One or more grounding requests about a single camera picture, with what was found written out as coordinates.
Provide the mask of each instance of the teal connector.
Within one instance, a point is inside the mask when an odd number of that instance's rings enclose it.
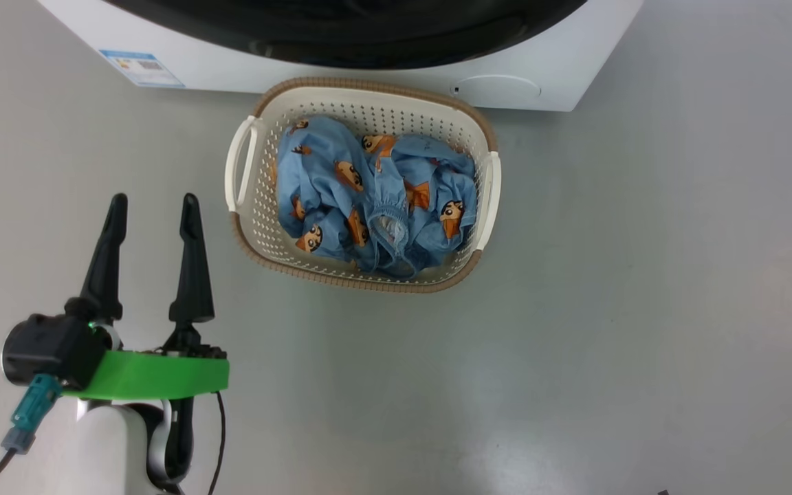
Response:
[[[17,454],[26,454],[35,441],[35,432],[41,420],[54,407],[54,402],[63,394],[63,386],[56,376],[38,374],[32,379],[29,388],[12,414],[14,426],[2,441],[6,450],[14,449]]]

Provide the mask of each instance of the gray floor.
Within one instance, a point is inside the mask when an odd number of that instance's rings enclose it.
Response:
[[[119,190],[120,330],[163,342],[193,191],[218,313],[201,331],[233,366],[220,493],[792,493],[792,2],[649,0],[574,113],[486,112],[500,215],[444,294],[244,257],[222,169],[254,101],[135,88],[0,0],[0,348],[75,294]],[[0,376],[0,438],[19,394]],[[198,409],[188,493],[217,447],[215,401]],[[0,493],[59,487],[72,413]]]

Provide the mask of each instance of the orange cartoon print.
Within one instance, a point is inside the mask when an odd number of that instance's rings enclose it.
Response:
[[[301,119],[300,121],[295,122],[295,125],[289,130],[289,135],[295,134],[295,131],[298,131],[299,129],[307,129],[307,126],[310,124],[311,123],[308,122],[307,119]]]
[[[442,215],[439,216],[439,219],[442,220],[442,228],[447,239],[453,239],[455,235],[460,233],[460,219],[462,216],[462,201],[449,201],[442,207]]]
[[[322,242],[323,229],[321,229],[317,223],[314,223],[311,229],[307,231],[307,234],[298,238],[298,241],[296,241],[295,245],[298,246],[299,250],[312,253],[320,247]]]
[[[420,206],[424,210],[430,209],[430,182],[424,182],[418,186],[412,186],[405,181],[405,196],[408,198],[408,210],[414,210],[415,206]]]
[[[299,220],[305,219],[305,206],[304,204],[301,204],[301,198],[299,198],[298,195],[294,195],[294,197],[292,197],[292,213],[289,215],[292,215]]]
[[[353,243],[365,248],[365,245],[369,242],[369,228],[359,219],[359,213],[356,210],[351,211],[350,217],[344,223],[346,223],[346,228],[350,231]]]
[[[336,160],[335,177],[338,178],[340,183],[348,186],[357,193],[362,192],[362,178],[359,176],[359,172],[356,171],[352,163]]]
[[[381,173],[381,157],[389,157],[390,152],[393,151],[393,145],[396,144],[396,138],[392,135],[365,135],[362,138],[362,149],[366,153],[378,153],[375,169]]]

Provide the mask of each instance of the clothes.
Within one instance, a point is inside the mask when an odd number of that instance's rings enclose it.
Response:
[[[279,219],[308,253],[414,278],[474,225],[475,163],[424,135],[365,135],[324,116],[280,139]]]

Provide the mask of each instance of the black glass door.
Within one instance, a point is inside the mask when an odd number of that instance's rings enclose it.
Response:
[[[416,69],[489,54],[585,0],[107,0],[182,34],[257,56]]]

